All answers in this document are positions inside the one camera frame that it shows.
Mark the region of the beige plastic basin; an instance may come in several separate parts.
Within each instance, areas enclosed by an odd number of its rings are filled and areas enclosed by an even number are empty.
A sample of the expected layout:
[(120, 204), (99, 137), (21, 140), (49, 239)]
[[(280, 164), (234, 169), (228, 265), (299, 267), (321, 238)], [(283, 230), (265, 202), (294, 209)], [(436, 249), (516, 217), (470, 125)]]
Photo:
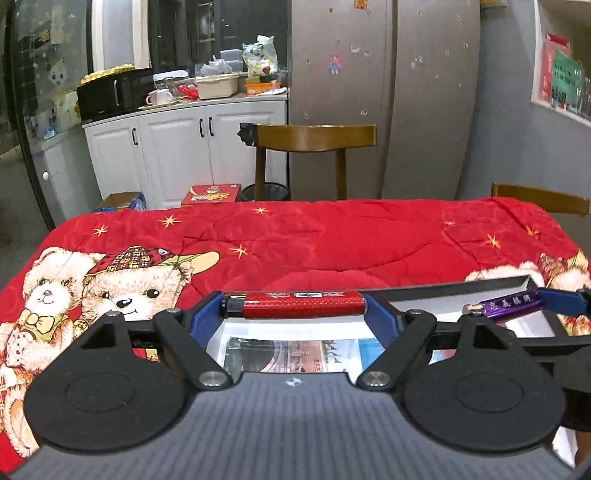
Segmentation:
[(238, 73), (199, 76), (194, 79), (200, 100), (228, 98), (238, 93)]

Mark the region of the red gift box on floor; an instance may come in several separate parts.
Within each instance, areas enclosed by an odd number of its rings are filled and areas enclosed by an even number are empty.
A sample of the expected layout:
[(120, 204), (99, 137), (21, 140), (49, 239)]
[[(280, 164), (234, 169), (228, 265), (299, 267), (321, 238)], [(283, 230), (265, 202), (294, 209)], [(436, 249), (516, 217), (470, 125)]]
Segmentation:
[(238, 200), (242, 186), (237, 183), (193, 185), (180, 202), (181, 207), (198, 204), (233, 203)]

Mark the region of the red lighter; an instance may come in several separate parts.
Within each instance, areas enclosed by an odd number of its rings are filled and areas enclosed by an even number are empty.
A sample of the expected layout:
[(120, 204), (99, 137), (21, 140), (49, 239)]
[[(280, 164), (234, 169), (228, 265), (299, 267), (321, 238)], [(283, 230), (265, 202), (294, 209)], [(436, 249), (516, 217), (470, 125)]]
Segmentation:
[(226, 296), (221, 312), (225, 318), (266, 320), (356, 316), (367, 309), (356, 291), (250, 292)]

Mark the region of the red teddy bear quilt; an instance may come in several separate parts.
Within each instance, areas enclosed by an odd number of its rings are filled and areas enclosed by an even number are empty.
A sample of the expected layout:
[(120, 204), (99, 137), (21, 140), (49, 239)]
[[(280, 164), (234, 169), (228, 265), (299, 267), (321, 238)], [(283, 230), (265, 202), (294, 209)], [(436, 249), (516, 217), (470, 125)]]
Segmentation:
[(186, 308), (214, 290), (374, 289), (527, 275), (590, 284), (590, 261), (540, 207), (510, 198), (211, 203), (92, 213), (41, 243), (1, 295), (1, 333), (48, 327), (1, 355), (1, 469), (36, 448), (22, 398), (98, 316)]

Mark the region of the green red cards on shelf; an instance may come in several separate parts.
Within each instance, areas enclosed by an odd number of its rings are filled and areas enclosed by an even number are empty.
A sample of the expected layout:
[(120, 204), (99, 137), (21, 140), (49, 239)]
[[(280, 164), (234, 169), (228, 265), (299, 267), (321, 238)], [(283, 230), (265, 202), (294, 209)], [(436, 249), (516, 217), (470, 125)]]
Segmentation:
[(583, 64), (572, 58), (570, 42), (547, 34), (542, 46), (539, 100), (575, 113), (580, 112), (585, 91)]

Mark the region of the silver refrigerator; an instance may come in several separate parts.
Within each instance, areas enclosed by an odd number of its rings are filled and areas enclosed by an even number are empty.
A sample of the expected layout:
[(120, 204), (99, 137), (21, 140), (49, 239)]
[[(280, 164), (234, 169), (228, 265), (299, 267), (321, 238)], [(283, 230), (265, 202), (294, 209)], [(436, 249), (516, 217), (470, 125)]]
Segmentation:
[(346, 153), (352, 199), (456, 196), (477, 90), (480, 5), (453, 1), (294, 1), (294, 125), (373, 125)]

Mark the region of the black waste bin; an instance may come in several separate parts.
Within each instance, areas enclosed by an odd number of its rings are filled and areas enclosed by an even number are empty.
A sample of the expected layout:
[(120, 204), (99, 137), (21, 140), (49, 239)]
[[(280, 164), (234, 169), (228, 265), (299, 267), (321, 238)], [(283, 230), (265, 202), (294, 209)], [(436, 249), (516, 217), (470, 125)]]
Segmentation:
[[(250, 184), (240, 191), (238, 195), (240, 202), (256, 201), (256, 185)], [(276, 182), (266, 182), (263, 186), (263, 197), (260, 201), (290, 201), (290, 189), (283, 184)]]

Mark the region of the white mug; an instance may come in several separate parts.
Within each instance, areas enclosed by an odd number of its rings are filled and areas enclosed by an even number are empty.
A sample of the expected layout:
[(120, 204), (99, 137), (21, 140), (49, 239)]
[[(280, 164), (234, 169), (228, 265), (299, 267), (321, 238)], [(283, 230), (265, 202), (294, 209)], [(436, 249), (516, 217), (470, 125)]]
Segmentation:
[(174, 95), (168, 89), (156, 89), (151, 91), (145, 98), (147, 106), (160, 106), (173, 102)]

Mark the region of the colourful history book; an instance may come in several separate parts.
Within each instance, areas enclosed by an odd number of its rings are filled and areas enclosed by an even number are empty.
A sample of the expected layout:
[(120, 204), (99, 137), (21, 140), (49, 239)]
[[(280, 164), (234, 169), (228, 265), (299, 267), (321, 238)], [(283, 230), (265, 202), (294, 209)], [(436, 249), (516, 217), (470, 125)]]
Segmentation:
[(315, 341), (230, 338), (222, 366), (233, 379), (242, 372), (347, 372), (353, 381), (383, 352), (375, 338)]

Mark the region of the wooden chair with black pad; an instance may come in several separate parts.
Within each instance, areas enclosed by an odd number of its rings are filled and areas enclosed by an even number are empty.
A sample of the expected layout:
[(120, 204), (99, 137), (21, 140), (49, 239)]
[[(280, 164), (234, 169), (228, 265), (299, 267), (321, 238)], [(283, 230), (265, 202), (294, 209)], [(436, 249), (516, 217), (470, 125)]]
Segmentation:
[(253, 200), (263, 201), (266, 185), (266, 153), (269, 150), (287, 153), (335, 153), (335, 188), (337, 199), (348, 198), (346, 150), (375, 147), (376, 125), (267, 125), (240, 123), (238, 137), (242, 143), (256, 148), (256, 182)]

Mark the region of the purple lighter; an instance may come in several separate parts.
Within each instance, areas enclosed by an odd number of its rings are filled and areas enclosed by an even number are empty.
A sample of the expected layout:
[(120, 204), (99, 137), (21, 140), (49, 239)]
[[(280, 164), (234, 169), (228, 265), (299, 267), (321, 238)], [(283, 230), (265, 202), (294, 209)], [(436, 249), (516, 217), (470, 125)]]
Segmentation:
[(526, 290), (475, 304), (466, 304), (462, 313), (484, 316), (494, 322), (504, 322), (538, 311), (542, 306), (540, 294), (537, 291)]

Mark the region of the glass sliding door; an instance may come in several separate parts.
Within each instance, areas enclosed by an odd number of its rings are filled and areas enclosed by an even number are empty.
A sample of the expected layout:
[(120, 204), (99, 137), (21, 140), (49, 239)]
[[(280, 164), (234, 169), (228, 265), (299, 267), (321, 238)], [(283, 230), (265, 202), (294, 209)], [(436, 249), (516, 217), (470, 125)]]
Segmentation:
[(1, 4), (1, 149), (15, 149), (48, 229), (101, 200), (77, 88), (91, 65), (88, 1)]

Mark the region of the black shallow storage box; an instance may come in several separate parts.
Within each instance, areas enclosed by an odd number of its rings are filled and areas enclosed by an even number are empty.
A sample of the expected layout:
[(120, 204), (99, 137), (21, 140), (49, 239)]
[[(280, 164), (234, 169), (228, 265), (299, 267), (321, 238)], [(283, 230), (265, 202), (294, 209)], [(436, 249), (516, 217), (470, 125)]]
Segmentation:
[[(459, 323), (467, 318), (496, 324), (525, 339), (556, 339), (564, 334), (565, 330), (559, 320), (568, 316), (546, 311), (543, 306), (538, 311), (504, 322), (494, 322), (484, 316), (462, 313), (466, 304), (475, 304), (526, 290), (538, 292), (539, 288), (571, 292), (581, 289), (568, 290), (564, 286), (543, 287), (535, 282), (531, 273), (509, 273), (499, 278), (468, 280), (461, 283), (356, 292), (375, 292), (403, 314), (403, 330), (388, 348), (381, 345), (384, 352), (407, 333), (419, 331), (426, 337), (425, 348), (441, 355), (444, 351), (455, 349), (456, 338), (461, 331)], [(363, 320), (363, 315), (266, 320), (223, 317), (221, 327), (204, 349), (222, 368), (226, 343), (230, 338), (284, 341), (376, 339)]]

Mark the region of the black microwave oven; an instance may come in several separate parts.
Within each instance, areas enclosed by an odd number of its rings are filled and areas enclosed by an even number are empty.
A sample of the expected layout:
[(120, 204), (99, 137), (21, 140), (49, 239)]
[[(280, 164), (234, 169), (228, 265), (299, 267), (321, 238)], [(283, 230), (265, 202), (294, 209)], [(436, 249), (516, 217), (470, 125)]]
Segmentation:
[(153, 90), (153, 70), (150, 68), (91, 80), (76, 89), (80, 118), (89, 122), (131, 113), (145, 105)]

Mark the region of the snack bag on counter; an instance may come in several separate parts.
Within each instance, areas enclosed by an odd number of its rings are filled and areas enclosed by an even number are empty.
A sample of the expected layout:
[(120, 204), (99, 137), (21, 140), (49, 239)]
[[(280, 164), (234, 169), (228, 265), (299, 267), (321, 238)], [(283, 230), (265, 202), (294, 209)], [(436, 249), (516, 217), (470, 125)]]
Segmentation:
[(280, 70), (274, 37), (258, 35), (256, 42), (242, 45), (242, 60), (246, 67), (247, 83), (270, 83)]

